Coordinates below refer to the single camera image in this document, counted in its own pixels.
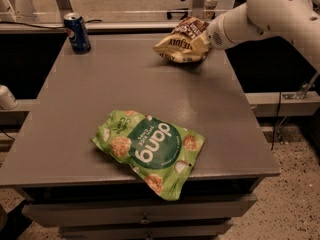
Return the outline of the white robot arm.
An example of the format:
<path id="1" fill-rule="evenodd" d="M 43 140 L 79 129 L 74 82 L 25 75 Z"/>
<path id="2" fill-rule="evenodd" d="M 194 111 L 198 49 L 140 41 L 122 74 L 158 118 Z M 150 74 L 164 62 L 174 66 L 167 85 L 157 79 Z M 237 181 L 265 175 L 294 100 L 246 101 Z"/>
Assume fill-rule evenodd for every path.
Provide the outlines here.
<path id="1" fill-rule="evenodd" d="M 279 36 L 320 72 L 320 15 L 311 0 L 247 0 L 212 20 L 207 35 L 218 50 Z"/>

